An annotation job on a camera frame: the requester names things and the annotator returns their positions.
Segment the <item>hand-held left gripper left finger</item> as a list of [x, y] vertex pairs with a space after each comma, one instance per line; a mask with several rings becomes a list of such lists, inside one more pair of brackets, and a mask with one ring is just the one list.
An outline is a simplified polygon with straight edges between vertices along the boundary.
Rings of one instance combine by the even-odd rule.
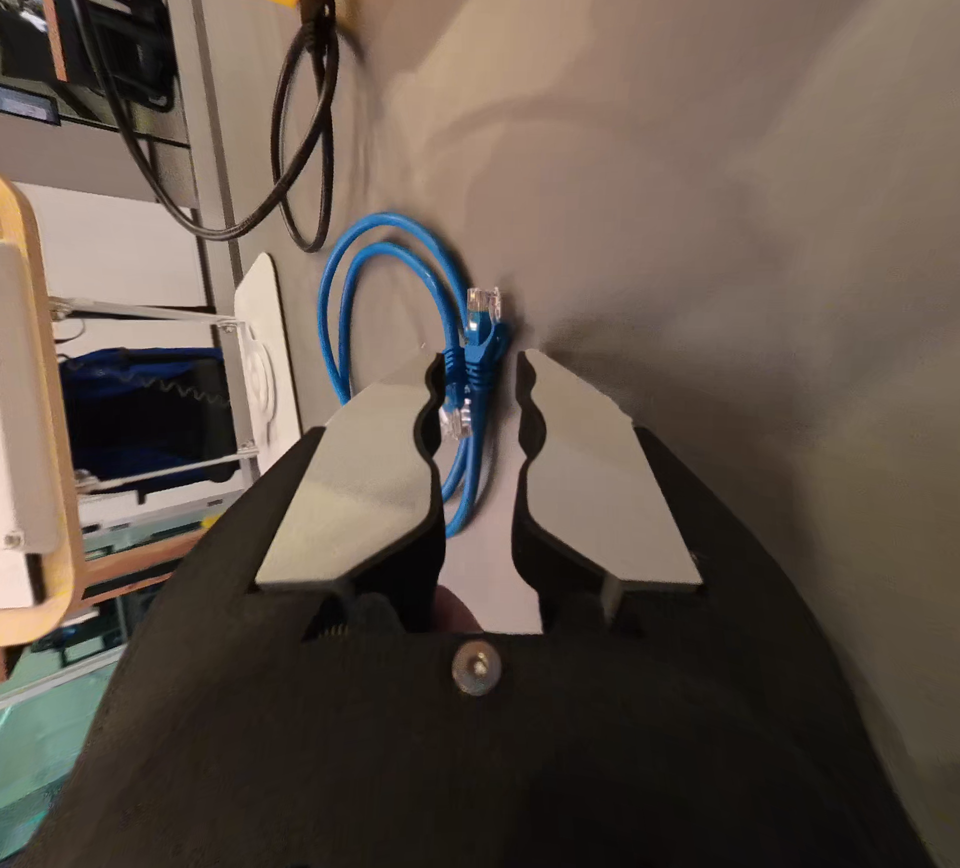
[[330, 418], [255, 575], [258, 589], [432, 601], [446, 558], [434, 461], [445, 389], [444, 358], [422, 350]]

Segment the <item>blue fabric bin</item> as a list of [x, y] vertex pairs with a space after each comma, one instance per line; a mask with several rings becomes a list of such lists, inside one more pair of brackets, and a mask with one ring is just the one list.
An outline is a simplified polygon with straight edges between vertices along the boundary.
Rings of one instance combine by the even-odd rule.
[[76, 471], [112, 481], [237, 452], [218, 347], [105, 348], [58, 371]]

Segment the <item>white board stand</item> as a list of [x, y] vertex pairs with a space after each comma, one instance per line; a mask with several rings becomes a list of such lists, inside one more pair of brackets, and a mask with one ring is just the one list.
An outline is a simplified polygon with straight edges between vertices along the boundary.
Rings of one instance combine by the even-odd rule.
[[106, 318], [205, 324], [219, 334], [234, 335], [243, 376], [251, 440], [236, 452], [215, 459], [171, 466], [115, 479], [101, 480], [87, 471], [75, 471], [79, 495], [112, 491], [125, 485], [172, 477], [221, 465], [243, 467], [251, 478], [263, 476], [302, 437], [302, 422], [282, 310], [277, 271], [268, 253], [261, 253], [239, 283], [233, 314], [194, 309], [113, 303], [89, 298], [48, 297], [51, 317]]

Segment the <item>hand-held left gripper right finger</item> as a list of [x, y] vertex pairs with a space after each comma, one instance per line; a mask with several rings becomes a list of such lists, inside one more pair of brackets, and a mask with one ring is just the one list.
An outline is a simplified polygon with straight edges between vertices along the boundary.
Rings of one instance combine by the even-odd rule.
[[584, 599], [612, 622], [626, 598], [701, 590], [634, 420], [539, 349], [520, 352], [515, 371], [523, 462], [510, 550], [541, 621]]

